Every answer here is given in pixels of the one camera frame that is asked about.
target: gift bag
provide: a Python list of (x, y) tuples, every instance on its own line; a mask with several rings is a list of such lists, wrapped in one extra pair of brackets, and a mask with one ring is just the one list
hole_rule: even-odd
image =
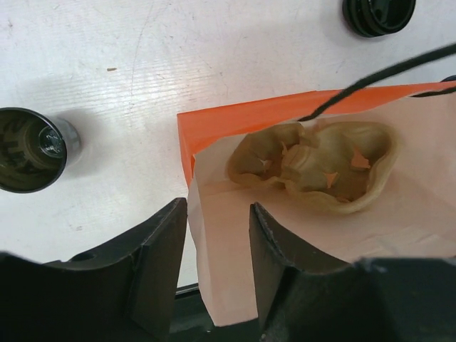
[[(390, 69), (395, 74), (423, 59), (410, 62)], [(359, 83), (364, 87), (380, 76), (382, 72)], [(439, 91), (455, 86), (314, 91), (179, 114), (199, 289), (214, 323), (226, 326), (257, 317), (249, 249), (249, 206), (254, 202), (309, 244), (343, 261), (456, 256), (456, 93)], [(416, 95), (424, 92), (444, 95)], [(339, 96), (344, 93), (350, 96)], [(367, 207), (329, 214), (303, 205), (280, 187), (248, 187), (228, 177), (227, 163), (246, 135), (280, 123), (296, 124), (322, 104), (324, 115), (301, 123), (303, 128), (377, 123), (397, 134), (397, 157), (382, 191)]]

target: black rope handle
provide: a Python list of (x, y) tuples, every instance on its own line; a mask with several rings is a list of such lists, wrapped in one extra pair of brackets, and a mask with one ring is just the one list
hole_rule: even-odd
[[(426, 63), (433, 62), (433, 61), (436, 61), (436, 60), (444, 58), (444, 57), (451, 56), (455, 53), (456, 53), (456, 43), (451, 44), (449, 46), (444, 46), (443, 48), (438, 48), (437, 50), (434, 50), (434, 51), (424, 53), (422, 55), (416, 56), (414, 58), (397, 63), (393, 66), (390, 66), (390, 67), (380, 70), (376, 73), (373, 73), (372, 75), (362, 78), (359, 81), (357, 81), (356, 83), (343, 89), (338, 94), (336, 94), (335, 96), (333, 96), (332, 98), (327, 100), (323, 105), (320, 105), (317, 109), (315, 109), (315, 111), (312, 114), (304, 116), (304, 117), (300, 118), (298, 121), (309, 121), (309, 120), (315, 119), (316, 117), (321, 115), (325, 110), (327, 110), (332, 105), (335, 105), (337, 102), (343, 100), (344, 98), (347, 98), (348, 96), (350, 96), (351, 94), (355, 93), (356, 91), (358, 91), (360, 89), (370, 86), (373, 83), (384, 80), (391, 76), (398, 75), (399, 73), (403, 73), (407, 70), (416, 68), (417, 66), (421, 66), (422, 64), (426, 64)], [(429, 93), (427, 93), (426, 96), (441, 95), (443, 93), (446, 93), (445, 91), (452, 93), (452, 92), (456, 91), (456, 87), (451, 87), (451, 88), (442, 90), (440, 92), (432, 92), (432, 94), (429, 92)]]

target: white table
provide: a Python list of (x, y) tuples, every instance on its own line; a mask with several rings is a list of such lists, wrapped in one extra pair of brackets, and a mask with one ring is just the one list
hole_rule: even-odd
[[(341, 88), (455, 39), (455, 0), (418, 0), (373, 39), (337, 0), (0, 0), (0, 107), (60, 115), (84, 142), (46, 190), (0, 192), (0, 250), (67, 260), (185, 196), (178, 112)], [(452, 74), (455, 57), (383, 84)], [(179, 286), (196, 281), (188, 234)]]

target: white wooden surface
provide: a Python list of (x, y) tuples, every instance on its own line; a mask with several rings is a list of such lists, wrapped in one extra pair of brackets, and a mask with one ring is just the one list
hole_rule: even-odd
[[(48, 189), (0, 192), (0, 249), (67, 260), (185, 196), (178, 112), (341, 88), (456, 40), (455, 0), (419, 0), (406, 29), (370, 40), (340, 12), (339, 0), (0, 0), (0, 107), (60, 115), (85, 143)], [(452, 74), (454, 57), (383, 84)], [(196, 281), (188, 234), (179, 285)]]

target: black cup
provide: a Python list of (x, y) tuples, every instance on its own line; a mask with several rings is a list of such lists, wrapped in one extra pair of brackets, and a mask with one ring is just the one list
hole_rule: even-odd
[(81, 141), (66, 120), (23, 108), (0, 108), (0, 188), (35, 192), (78, 159)]
[(412, 18), (416, 0), (344, 0), (342, 12), (360, 36), (379, 37), (402, 30)]

